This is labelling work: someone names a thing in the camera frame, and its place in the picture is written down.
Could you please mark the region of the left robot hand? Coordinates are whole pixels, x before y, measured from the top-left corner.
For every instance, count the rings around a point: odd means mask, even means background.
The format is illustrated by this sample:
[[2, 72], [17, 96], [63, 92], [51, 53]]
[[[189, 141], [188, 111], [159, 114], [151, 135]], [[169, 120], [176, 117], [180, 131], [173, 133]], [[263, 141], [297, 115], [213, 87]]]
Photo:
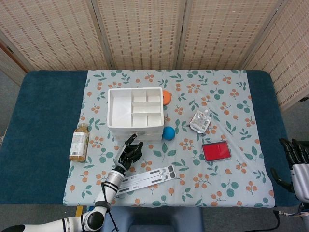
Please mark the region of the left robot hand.
[[142, 157], [143, 142], [137, 145], [132, 145], [132, 142], [137, 138], [137, 134], [133, 134], [125, 141], [123, 146], [118, 151], [116, 157], [113, 159], [115, 168], [114, 171], [125, 175], [132, 163], [135, 163]]

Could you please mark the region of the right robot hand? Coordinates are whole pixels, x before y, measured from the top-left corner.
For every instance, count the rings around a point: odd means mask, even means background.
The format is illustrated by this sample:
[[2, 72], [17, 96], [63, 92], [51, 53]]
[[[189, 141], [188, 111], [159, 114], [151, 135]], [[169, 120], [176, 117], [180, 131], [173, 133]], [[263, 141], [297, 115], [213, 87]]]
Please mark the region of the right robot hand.
[[275, 168], [270, 169], [271, 175], [279, 186], [307, 202], [309, 200], [309, 142], [296, 139], [289, 141], [285, 138], [280, 138], [279, 142], [286, 154], [292, 181], [291, 183], [284, 181], [278, 176]]

